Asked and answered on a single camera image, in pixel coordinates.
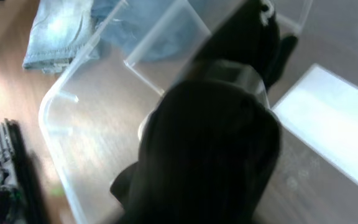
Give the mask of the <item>black garment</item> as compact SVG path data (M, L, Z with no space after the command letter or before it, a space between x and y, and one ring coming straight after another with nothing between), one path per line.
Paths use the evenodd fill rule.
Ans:
M111 185L118 223L253 223L281 152L267 94L296 47L271 1L246 1L204 43L147 119Z

